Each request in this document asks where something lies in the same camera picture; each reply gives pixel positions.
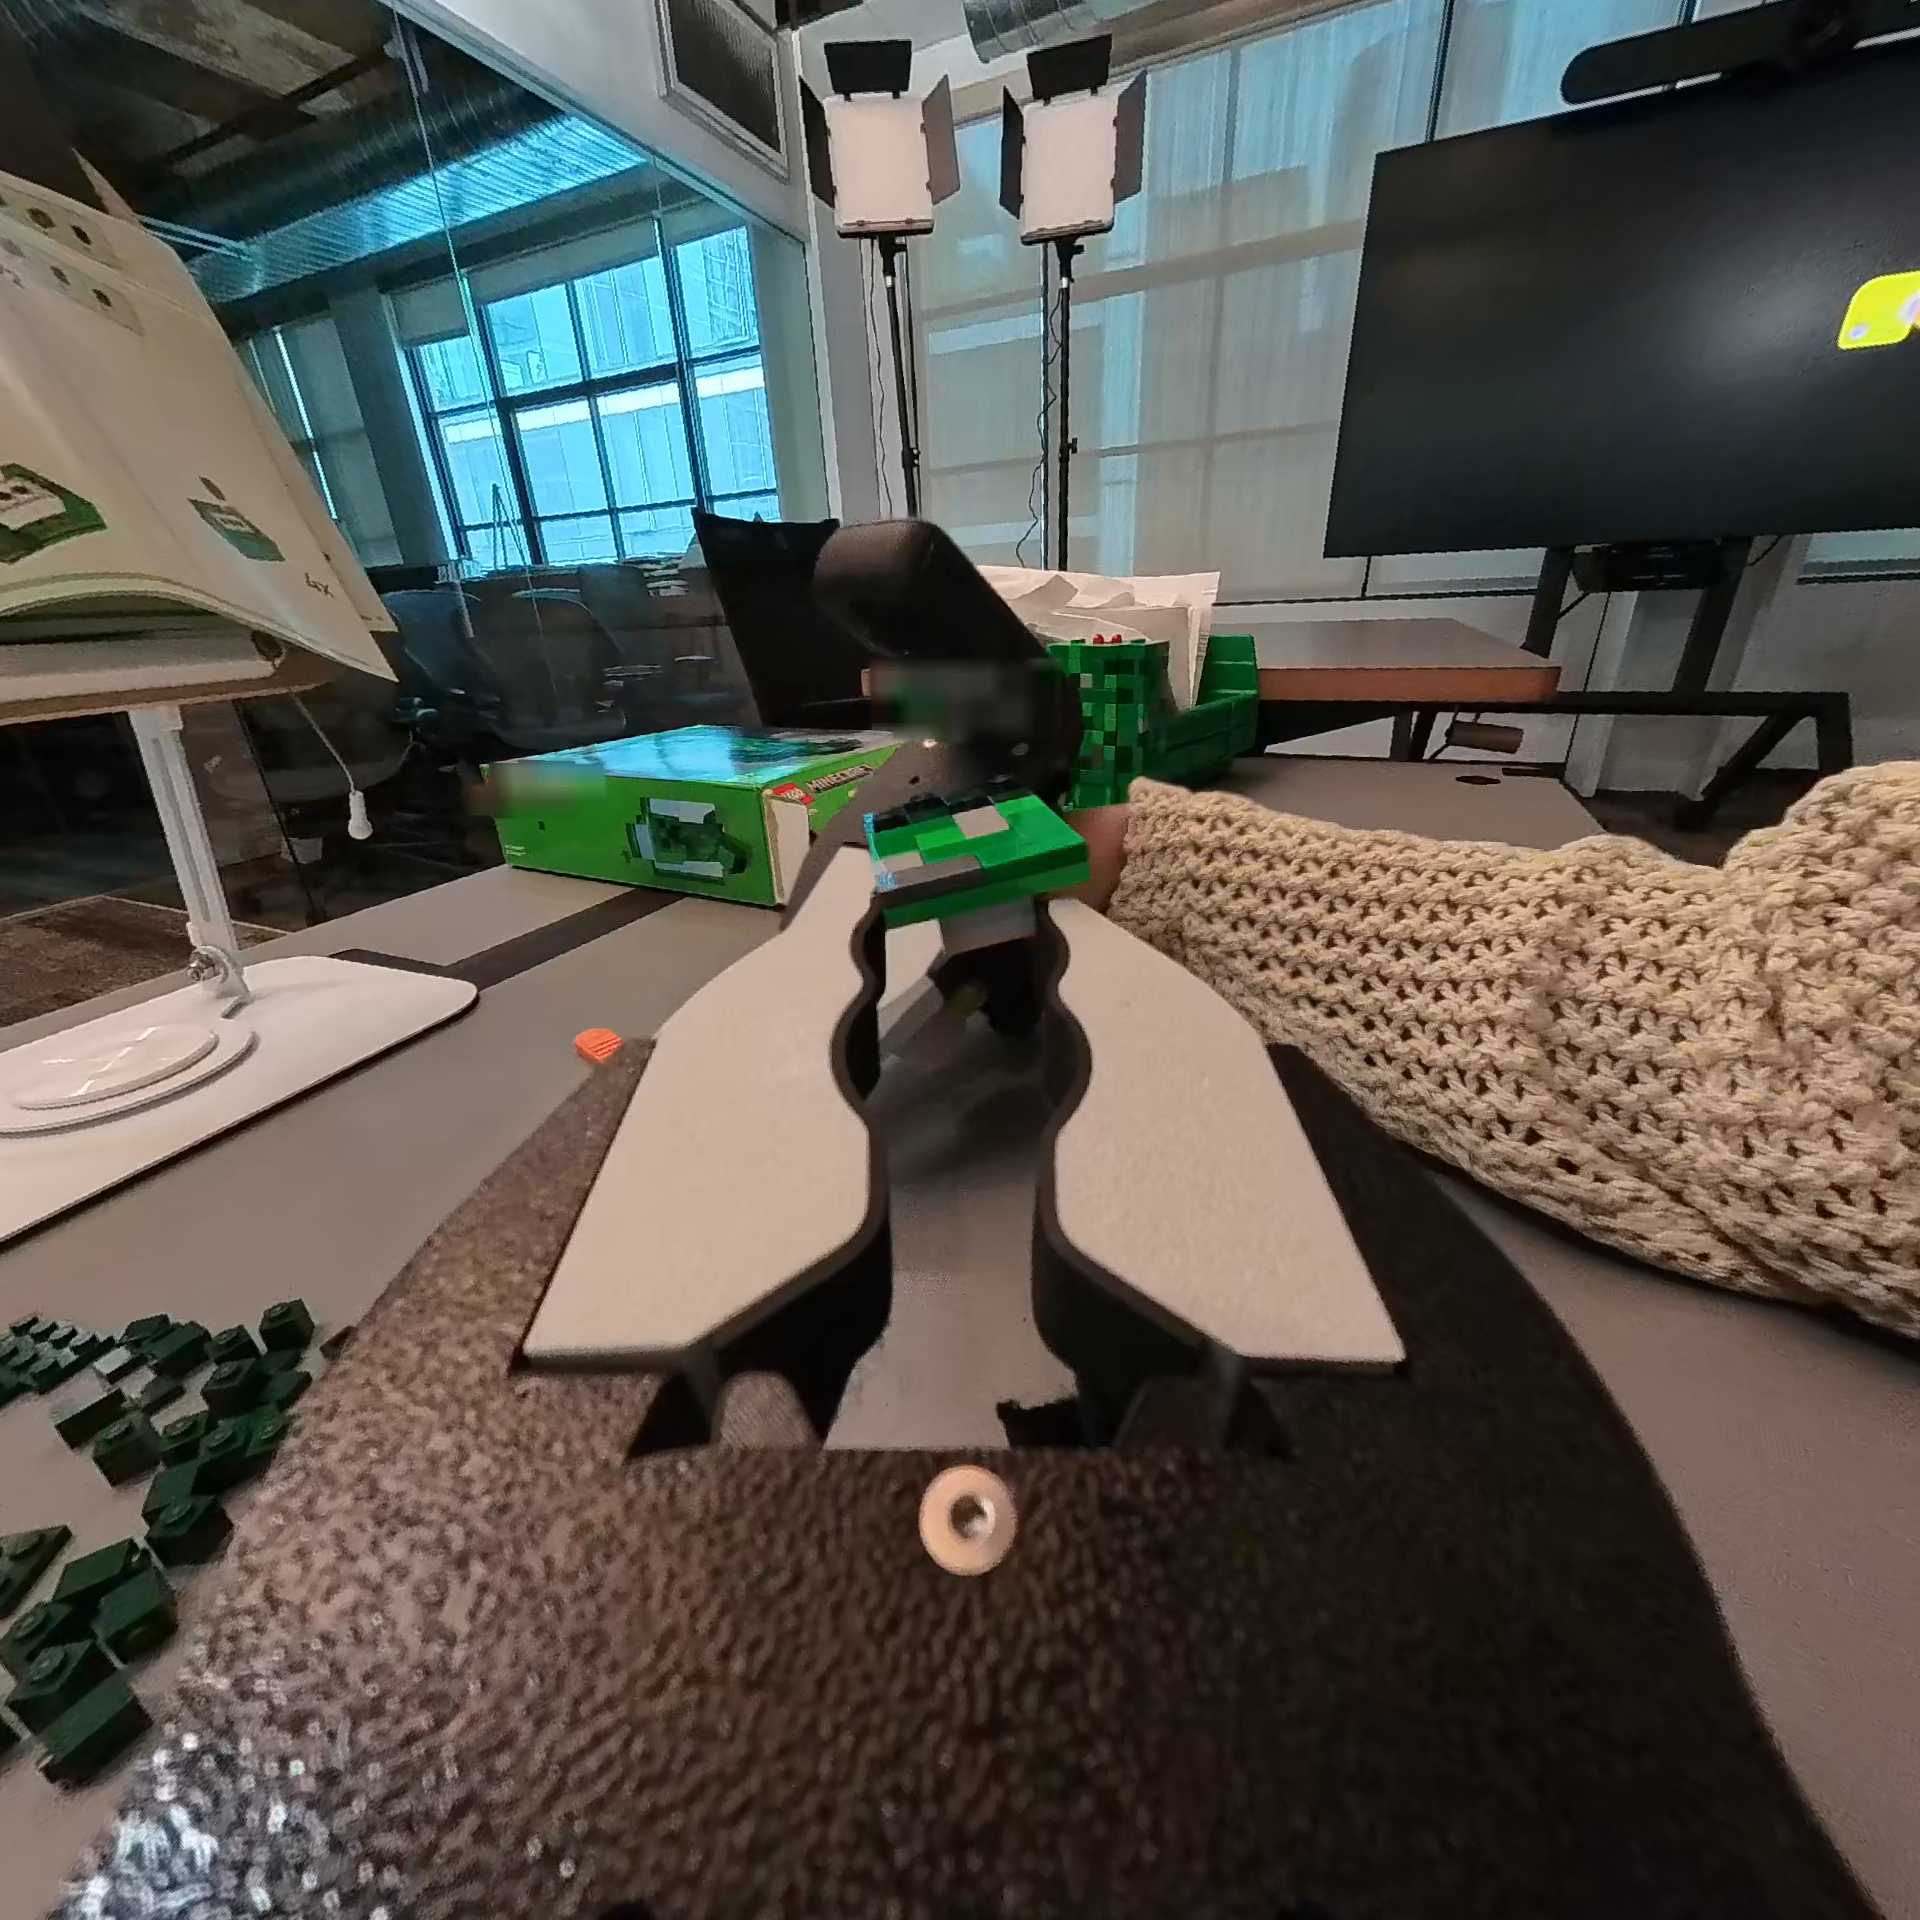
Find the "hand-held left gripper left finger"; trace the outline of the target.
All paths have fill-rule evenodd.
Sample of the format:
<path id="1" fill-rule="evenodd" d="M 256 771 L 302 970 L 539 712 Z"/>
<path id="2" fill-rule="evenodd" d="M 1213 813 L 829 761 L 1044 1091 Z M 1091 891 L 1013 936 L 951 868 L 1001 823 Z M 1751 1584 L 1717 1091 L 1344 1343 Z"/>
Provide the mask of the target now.
<path id="1" fill-rule="evenodd" d="M 888 1179 L 869 1117 L 883 927 L 815 888 L 656 1034 L 519 1361 L 656 1377 L 717 1425 L 782 1381 L 822 1442 L 894 1305 Z"/>

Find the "green and grey lego assembly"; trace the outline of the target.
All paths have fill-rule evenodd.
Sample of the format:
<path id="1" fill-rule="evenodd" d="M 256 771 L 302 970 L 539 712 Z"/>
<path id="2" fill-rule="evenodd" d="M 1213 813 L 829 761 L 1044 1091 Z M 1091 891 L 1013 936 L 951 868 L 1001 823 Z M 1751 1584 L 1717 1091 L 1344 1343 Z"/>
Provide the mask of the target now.
<path id="1" fill-rule="evenodd" d="M 1038 793 L 989 781 L 919 796 L 862 818 L 886 933 L 987 916 L 984 945 L 1021 940 L 998 921 L 1091 880 L 1083 834 Z"/>

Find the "person's right forearm knit sleeve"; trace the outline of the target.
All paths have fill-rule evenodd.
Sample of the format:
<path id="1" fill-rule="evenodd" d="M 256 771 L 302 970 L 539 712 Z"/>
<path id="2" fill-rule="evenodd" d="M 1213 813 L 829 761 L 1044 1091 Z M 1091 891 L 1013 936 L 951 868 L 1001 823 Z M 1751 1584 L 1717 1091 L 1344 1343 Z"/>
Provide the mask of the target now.
<path id="1" fill-rule="evenodd" d="M 1717 867 L 1137 779 L 1109 916 L 1382 1131 L 1676 1275 L 1917 1333 L 1917 769 Z"/>

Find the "green lego box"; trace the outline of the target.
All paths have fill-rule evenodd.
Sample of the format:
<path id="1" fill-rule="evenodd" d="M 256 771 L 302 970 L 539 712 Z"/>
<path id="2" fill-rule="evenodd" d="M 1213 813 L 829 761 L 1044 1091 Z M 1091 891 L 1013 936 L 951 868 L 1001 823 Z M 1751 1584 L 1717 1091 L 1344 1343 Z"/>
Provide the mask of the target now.
<path id="1" fill-rule="evenodd" d="M 896 748 L 878 730 L 680 728 L 494 761 L 483 810 L 520 871 L 784 908 Z"/>

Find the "green pixel lego creeper model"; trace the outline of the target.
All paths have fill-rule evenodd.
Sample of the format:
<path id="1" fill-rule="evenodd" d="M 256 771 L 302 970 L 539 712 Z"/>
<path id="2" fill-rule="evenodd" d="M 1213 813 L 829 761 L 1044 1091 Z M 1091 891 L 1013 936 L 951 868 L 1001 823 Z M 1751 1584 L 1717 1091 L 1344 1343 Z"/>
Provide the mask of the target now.
<path id="1" fill-rule="evenodd" d="M 1094 635 L 1044 644 L 1083 721 L 1062 802 L 1068 810 L 1123 804 L 1132 781 L 1147 775 L 1150 751 L 1174 713 L 1167 641 Z"/>

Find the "open lego instruction book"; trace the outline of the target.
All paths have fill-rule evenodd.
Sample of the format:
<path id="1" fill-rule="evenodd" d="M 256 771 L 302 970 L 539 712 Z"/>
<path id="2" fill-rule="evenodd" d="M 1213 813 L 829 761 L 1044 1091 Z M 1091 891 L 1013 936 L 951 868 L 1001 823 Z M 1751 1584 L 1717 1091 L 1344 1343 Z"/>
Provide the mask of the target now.
<path id="1" fill-rule="evenodd" d="M 396 624 L 183 261 L 5 177 L 5 642 L 203 661 L 249 633 L 390 679 Z"/>

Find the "person's right hand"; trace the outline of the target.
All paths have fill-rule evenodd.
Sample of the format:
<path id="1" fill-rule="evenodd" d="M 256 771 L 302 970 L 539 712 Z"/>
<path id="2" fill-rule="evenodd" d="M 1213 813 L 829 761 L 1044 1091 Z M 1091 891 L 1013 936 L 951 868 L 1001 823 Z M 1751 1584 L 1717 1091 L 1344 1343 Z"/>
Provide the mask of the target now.
<path id="1" fill-rule="evenodd" d="M 1157 871 L 1157 836 L 1152 810 L 1144 804 L 1085 808 L 1068 826 L 1088 848 L 1088 877 L 1068 896 L 1094 913 L 1125 921 Z"/>

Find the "black office chair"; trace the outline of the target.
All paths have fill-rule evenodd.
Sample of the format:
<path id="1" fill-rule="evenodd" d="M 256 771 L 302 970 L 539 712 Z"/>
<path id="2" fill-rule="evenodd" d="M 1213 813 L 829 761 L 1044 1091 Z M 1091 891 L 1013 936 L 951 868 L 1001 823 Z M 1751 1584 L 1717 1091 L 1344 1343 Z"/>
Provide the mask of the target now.
<path id="1" fill-rule="evenodd" d="M 692 513 L 711 588 L 764 730 L 864 732 L 869 659 L 814 601 L 812 579 L 838 519 Z"/>

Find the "black light stand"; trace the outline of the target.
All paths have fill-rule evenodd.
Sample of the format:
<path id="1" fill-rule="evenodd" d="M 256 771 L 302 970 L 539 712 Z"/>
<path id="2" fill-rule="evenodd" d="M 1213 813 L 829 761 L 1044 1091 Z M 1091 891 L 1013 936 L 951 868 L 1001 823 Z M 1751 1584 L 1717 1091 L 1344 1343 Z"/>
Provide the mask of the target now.
<path id="1" fill-rule="evenodd" d="M 896 416 L 903 471 L 903 515 L 920 519 L 920 420 L 913 355 L 910 339 L 910 300 L 904 289 L 904 236 L 886 231 L 872 239 L 886 315 L 886 341 L 896 383 Z"/>
<path id="2" fill-rule="evenodd" d="M 1052 569 L 1069 567 L 1072 532 L 1072 275 L 1083 252 L 1076 236 L 1046 240 L 1040 275 L 1041 319 L 1041 556 Z"/>

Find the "green plastic tray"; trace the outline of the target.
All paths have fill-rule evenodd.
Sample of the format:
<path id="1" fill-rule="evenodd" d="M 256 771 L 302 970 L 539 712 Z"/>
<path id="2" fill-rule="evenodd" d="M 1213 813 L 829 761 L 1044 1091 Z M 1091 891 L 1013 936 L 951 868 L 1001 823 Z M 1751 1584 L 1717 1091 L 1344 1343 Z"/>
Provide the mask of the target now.
<path id="1" fill-rule="evenodd" d="M 1249 633 L 1213 633 L 1188 708 L 1166 721 L 1158 771 L 1174 785 L 1207 781 L 1256 748 L 1259 666 Z"/>

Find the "gridded window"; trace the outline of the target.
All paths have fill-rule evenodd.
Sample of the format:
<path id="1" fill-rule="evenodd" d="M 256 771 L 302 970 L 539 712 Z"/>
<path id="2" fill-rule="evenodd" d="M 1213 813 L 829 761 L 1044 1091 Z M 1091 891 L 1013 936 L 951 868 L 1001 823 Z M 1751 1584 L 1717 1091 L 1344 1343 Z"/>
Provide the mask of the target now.
<path id="1" fill-rule="evenodd" d="M 671 561 L 780 515 L 751 229 L 636 220 L 389 298 L 469 571 Z"/>

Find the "white book stand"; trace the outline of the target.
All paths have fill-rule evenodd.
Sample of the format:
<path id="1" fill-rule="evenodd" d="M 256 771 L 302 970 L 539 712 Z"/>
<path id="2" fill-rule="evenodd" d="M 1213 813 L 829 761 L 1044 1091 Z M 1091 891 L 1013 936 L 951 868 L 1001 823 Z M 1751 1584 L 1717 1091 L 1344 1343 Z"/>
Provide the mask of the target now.
<path id="1" fill-rule="evenodd" d="M 192 705 L 299 698 L 334 659 L 247 631 L 30 641 L 5 624 L 5 724 L 123 713 L 183 896 L 184 985 L 5 1049 L 1 1240 L 19 1241 L 241 1124 L 435 1034 L 472 984 L 345 955 L 244 959 L 183 745 Z"/>

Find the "black tv stand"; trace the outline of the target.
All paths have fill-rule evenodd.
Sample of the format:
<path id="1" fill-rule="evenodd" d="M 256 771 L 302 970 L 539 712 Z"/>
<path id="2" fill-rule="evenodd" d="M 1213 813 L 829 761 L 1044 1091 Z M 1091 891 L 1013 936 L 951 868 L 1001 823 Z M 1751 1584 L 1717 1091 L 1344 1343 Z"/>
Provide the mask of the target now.
<path id="1" fill-rule="evenodd" d="M 1854 706 L 1835 689 L 1735 690 L 1731 677 L 1760 624 L 1785 599 L 1805 561 L 1807 535 L 1776 535 L 1763 545 L 1724 541 L 1718 579 L 1701 589 L 1668 689 L 1601 685 L 1559 689 L 1543 699 L 1473 705 L 1393 705 L 1391 760 L 1417 761 L 1425 754 L 1439 713 L 1462 713 L 1468 732 L 1485 732 L 1483 713 L 1505 717 L 1563 717 L 1569 730 L 1595 717 L 1645 717 L 1655 723 L 1745 724 L 1745 733 L 1726 754 L 1695 754 L 1695 778 L 1676 796 L 1671 828 L 1703 833 L 1721 818 L 1733 796 L 1751 787 L 1768 754 L 1798 728 L 1815 738 L 1815 778 L 1829 779 L 1855 764 Z"/>

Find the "black video bar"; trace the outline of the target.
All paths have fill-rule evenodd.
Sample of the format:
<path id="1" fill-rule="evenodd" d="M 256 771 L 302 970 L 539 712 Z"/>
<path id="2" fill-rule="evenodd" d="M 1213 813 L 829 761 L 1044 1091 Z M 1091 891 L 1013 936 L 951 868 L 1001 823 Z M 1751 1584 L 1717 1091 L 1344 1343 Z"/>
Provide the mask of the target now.
<path id="1" fill-rule="evenodd" d="M 1560 79 L 1567 107 L 1731 79 L 1745 68 L 1791 74 L 1917 29 L 1915 2 L 1773 2 L 1703 16 L 1581 51 Z"/>

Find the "wall air vent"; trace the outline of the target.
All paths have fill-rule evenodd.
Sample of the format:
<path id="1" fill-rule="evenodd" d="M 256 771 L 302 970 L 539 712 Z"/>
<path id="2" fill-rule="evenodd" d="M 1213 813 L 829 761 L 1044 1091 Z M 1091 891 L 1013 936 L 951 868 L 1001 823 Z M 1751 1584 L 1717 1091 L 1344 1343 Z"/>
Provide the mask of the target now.
<path id="1" fill-rule="evenodd" d="M 656 2 L 663 97 L 777 180 L 791 179 L 782 47 L 747 2 Z"/>

